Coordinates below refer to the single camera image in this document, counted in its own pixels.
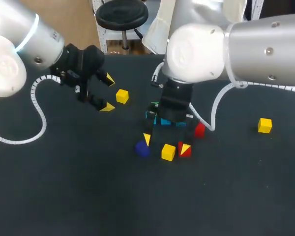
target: black table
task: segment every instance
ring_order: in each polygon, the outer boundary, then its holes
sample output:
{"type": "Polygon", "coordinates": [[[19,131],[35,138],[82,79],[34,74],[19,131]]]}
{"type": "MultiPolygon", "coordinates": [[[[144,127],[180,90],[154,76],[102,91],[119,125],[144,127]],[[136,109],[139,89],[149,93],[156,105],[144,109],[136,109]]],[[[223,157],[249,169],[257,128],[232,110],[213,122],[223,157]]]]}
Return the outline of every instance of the black table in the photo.
{"type": "MultiPolygon", "coordinates": [[[[150,158],[137,157],[145,110],[160,90],[150,86],[158,56],[108,56],[116,81],[92,91],[116,109],[98,113],[74,91],[46,81],[37,100],[47,131],[23,146],[0,143],[0,236],[295,236],[295,93],[250,86],[233,89],[189,159],[160,157],[179,130],[156,127],[150,158]],[[128,104],[116,104],[118,89],[128,104]],[[271,118],[271,134],[256,130],[271,118]]],[[[40,75],[0,104],[0,135],[35,135],[41,121],[30,100],[40,75]]],[[[195,86],[193,102],[208,119],[226,82],[195,86]]]]}

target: stool leg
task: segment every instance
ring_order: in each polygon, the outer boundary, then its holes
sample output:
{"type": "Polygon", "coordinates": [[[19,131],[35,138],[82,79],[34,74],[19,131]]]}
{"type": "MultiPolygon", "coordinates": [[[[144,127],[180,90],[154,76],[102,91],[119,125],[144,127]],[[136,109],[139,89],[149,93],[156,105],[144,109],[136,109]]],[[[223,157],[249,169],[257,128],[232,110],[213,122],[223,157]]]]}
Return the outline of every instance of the stool leg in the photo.
{"type": "Polygon", "coordinates": [[[127,32],[122,31],[122,49],[128,50],[128,42],[127,42],[127,32]]]}

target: stool seat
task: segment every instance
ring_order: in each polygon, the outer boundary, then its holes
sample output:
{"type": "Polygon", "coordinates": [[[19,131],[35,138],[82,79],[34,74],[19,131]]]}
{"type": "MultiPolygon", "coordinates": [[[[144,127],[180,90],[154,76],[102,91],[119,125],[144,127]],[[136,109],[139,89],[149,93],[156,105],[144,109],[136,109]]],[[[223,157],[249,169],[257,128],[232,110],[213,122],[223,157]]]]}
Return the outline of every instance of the stool seat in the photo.
{"type": "Polygon", "coordinates": [[[112,0],[96,11],[97,23],[108,30],[132,30],[148,19],[148,8],[140,0],[112,0]]]}

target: white cable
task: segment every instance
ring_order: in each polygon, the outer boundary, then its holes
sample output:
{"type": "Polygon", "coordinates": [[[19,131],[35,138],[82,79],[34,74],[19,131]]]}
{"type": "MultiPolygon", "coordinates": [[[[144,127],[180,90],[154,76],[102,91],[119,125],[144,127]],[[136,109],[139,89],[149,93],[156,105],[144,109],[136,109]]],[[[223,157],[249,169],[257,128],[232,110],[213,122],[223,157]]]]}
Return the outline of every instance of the white cable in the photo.
{"type": "Polygon", "coordinates": [[[4,139],[4,138],[0,137],[0,142],[6,143],[6,144],[11,144],[11,145],[28,144],[28,143],[31,143],[31,142],[39,139],[45,133],[46,128],[47,128],[46,117],[45,117],[43,111],[41,110],[40,106],[38,105],[38,102],[36,100],[36,95],[35,95],[37,85],[40,82],[44,81],[44,80],[53,80],[53,81],[60,84],[60,78],[59,77],[53,76],[53,75],[47,75],[47,76],[41,76],[40,78],[38,78],[33,83],[32,87],[31,87],[30,98],[31,98],[31,101],[32,101],[34,107],[37,109],[38,114],[40,115],[41,120],[42,120],[42,128],[41,128],[40,132],[37,135],[35,135],[34,137],[30,138],[30,139],[21,140],[21,141],[11,141],[11,140],[4,139]]]}
{"type": "Polygon", "coordinates": [[[213,103],[212,106],[212,111],[211,111],[211,125],[209,123],[207,123],[200,115],[199,113],[196,111],[196,109],[193,107],[193,105],[190,103],[189,104],[189,108],[192,111],[192,113],[195,115],[196,118],[198,118],[202,124],[204,124],[210,131],[214,131],[215,130],[215,116],[216,116],[216,111],[217,111],[217,107],[218,104],[220,103],[222,97],[232,88],[234,88],[235,86],[233,84],[228,84],[226,85],[224,88],[222,88],[222,90],[218,93],[218,95],[215,98],[215,101],[213,103]]]}
{"type": "Polygon", "coordinates": [[[159,74],[159,71],[162,69],[164,63],[161,62],[157,68],[155,69],[154,73],[153,73],[153,76],[152,76],[152,82],[157,82],[157,77],[158,77],[158,74],[159,74]]]}
{"type": "Polygon", "coordinates": [[[225,31],[224,37],[224,64],[225,69],[230,81],[237,89],[245,89],[247,88],[247,84],[244,85],[242,81],[237,81],[235,78],[235,74],[233,73],[232,66],[231,66],[231,58],[230,58],[230,51],[229,51],[229,41],[230,41],[230,32],[233,28],[234,24],[231,24],[227,27],[225,31]]]}

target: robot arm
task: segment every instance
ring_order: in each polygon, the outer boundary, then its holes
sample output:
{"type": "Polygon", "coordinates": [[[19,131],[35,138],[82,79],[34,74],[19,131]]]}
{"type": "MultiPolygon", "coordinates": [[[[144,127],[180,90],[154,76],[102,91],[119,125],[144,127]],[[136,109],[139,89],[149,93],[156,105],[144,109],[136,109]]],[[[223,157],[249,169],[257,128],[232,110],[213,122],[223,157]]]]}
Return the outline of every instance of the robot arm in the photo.
{"type": "Polygon", "coordinates": [[[92,75],[108,86],[115,82],[102,69],[104,54],[95,46],[79,50],[17,0],[0,0],[0,99],[18,92],[26,81],[26,65],[51,69],[61,84],[75,87],[78,100],[99,111],[113,109],[88,91],[92,75]]]}
{"type": "Polygon", "coordinates": [[[231,24],[212,7],[222,1],[197,2],[176,1],[164,74],[190,84],[230,76],[295,86],[295,15],[231,24]]]}

